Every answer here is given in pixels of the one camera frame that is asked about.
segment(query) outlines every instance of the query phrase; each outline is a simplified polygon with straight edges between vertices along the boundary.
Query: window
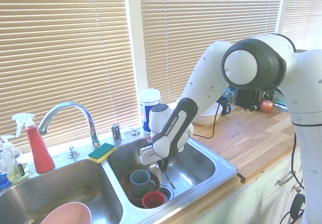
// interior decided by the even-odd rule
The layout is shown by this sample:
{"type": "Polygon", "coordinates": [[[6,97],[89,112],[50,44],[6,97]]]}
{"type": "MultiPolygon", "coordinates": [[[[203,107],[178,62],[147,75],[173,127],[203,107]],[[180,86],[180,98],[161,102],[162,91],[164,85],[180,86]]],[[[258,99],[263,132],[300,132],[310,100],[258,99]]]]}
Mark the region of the window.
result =
{"type": "Polygon", "coordinates": [[[147,81],[179,98],[205,49],[275,33],[281,0],[141,0],[147,81]]]}
{"type": "Polygon", "coordinates": [[[280,32],[297,49],[322,49],[322,1],[285,0],[280,32]]]}
{"type": "MultiPolygon", "coordinates": [[[[91,112],[98,134],[140,123],[125,0],[0,0],[0,133],[15,134],[11,116],[75,101],[91,112]]],[[[75,108],[60,112],[47,146],[89,136],[75,108]]],[[[13,140],[30,148],[26,132],[13,140]]]]}

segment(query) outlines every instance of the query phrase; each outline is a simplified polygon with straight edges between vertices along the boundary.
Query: glass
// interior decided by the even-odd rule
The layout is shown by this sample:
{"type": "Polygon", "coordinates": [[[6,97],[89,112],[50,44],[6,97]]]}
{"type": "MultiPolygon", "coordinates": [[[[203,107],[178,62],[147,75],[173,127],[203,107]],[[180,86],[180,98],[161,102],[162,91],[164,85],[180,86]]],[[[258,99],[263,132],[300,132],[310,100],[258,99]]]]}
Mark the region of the glass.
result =
{"type": "Polygon", "coordinates": [[[235,109],[236,97],[238,89],[236,87],[228,87],[225,93],[223,94],[228,98],[228,103],[230,104],[231,110],[235,109]]]}

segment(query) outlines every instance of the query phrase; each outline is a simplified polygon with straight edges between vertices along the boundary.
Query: green sponge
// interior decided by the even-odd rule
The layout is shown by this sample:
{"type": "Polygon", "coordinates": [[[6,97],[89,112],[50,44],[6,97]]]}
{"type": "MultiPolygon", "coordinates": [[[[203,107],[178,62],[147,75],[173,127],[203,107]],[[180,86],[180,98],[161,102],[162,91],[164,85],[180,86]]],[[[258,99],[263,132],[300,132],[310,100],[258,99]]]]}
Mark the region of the green sponge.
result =
{"type": "Polygon", "coordinates": [[[114,145],[105,143],[89,154],[89,160],[99,164],[114,151],[114,145]]]}

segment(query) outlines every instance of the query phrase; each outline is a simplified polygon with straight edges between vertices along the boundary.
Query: brown bowl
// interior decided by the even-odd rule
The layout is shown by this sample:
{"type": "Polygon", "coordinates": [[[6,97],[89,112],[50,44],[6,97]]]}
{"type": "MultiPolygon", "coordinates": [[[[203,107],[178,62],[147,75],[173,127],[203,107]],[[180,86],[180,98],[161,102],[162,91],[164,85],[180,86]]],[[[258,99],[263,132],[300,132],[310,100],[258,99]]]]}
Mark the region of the brown bowl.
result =
{"type": "MultiPolygon", "coordinates": [[[[157,177],[156,174],[148,171],[151,175],[151,179],[155,182],[155,190],[154,191],[159,191],[160,189],[160,180],[157,177]]],[[[125,191],[125,194],[127,196],[127,198],[129,198],[129,200],[131,201],[131,203],[137,207],[140,208],[144,208],[143,204],[142,204],[142,198],[135,198],[132,194],[132,186],[131,186],[131,173],[127,174],[126,177],[124,178],[124,180],[122,181],[122,188],[125,191]]]]}

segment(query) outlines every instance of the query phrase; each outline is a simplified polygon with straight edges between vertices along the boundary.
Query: stainless steel sink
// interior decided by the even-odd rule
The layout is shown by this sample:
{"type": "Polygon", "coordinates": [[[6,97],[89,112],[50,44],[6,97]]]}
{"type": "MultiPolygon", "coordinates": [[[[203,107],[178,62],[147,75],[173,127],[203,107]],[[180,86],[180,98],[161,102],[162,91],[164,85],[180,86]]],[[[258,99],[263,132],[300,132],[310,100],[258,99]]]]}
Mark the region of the stainless steel sink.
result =
{"type": "Polygon", "coordinates": [[[118,182],[114,187],[124,210],[121,223],[160,223],[237,174],[235,166],[191,138],[184,150],[169,162],[166,173],[175,186],[172,189],[156,164],[143,166],[140,163],[138,150],[146,144],[146,137],[143,137],[118,145],[103,163],[111,181],[118,182]],[[138,169],[156,174],[161,186],[171,193],[170,200],[153,209],[134,206],[121,183],[127,174],[138,169]]]}
{"type": "Polygon", "coordinates": [[[71,201],[86,204],[93,224],[119,223],[123,207],[102,165],[80,160],[11,186],[0,195],[1,224],[40,224],[71,201]]]}
{"type": "MultiPolygon", "coordinates": [[[[185,149],[169,163],[168,180],[156,164],[143,166],[138,150],[147,135],[123,134],[116,150],[101,164],[89,161],[91,144],[79,148],[74,160],[68,153],[54,158],[56,169],[33,174],[21,183],[0,190],[1,224],[39,224],[56,207],[71,201],[85,203],[91,210],[93,224],[157,224],[209,193],[237,174],[235,166],[191,138],[185,149]],[[134,206],[122,189],[128,173],[145,169],[155,173],[169,200],[160,207],[134,206]]],[[[111,139],[101,141],[112,144],[111,139]]]]}

